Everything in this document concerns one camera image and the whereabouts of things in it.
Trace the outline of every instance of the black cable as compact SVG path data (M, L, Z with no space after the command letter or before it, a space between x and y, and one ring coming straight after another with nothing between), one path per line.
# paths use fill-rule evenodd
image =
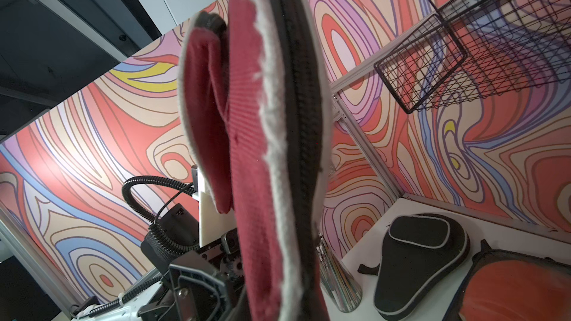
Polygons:
M110 303L106 303L105 305L97 306L93 310L89 311L89 317L94 317L100 314L103 314L107 311L116 309L121 305L125 305L125 303L129 302L132 298L139 295L144 290L148 289L151 285L161 281L162 276L155 276L153 279L149 279L146 282L142 283L141 285L137 285L133 289L127 291L125 295L121 298L121 302L119 302L119 298L113 300Z
M148 227L148 231L151 233L159 246L161 246L161 248L177 256L188 253L191 250L198 250L200 248L198 243L192 246L184 246L182 244L176 243L174 240L170 239L167 236L159 224L151 224Z
M121 188L121 193L123 195L123 199L125 202L133 209L133 211L137 212L143 218L145 218L149 222L153 222L155 220L155 214L152 211L147 210L143 207L137 200L133 197L131 192L131 188L135 185L158 185L158 186L165 186L167 188L175 189L181 191L187 185L184 182L176 181L168 177L160 177L160 176L135 176L131 177L123 184ZM184 193L192 197L194 190L187 190Z
M178 192L175 194L175 196L172 196L171 199L169 199L167 202L165 202L165 204L163 205L163 207L161 207L161 209L159 209L159 211L156 213L154 223L156 223L156 224L159 223L159 218L161 217L161 212L165 209L165 207L167 207L167 205L168 205L169 203L173 202L173 200L174 200L176 197L178 197L178 195L182 194L183 192L184 192L184 193L187 193L187 191L188 191L189 189L191 189L192 191L191 191L191 193L190 193L190 196L192 196L192 195L195 193L195 190L194 190L193 186L194 186L194 184L193 184L192 182L189 183L189 184L186 185L182 190L178 191Z

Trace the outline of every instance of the black wire basket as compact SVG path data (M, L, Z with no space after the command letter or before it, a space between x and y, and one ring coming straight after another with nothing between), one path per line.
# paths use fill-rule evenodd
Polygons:
M410 114L571 81L571 0L450 0L375 63Z

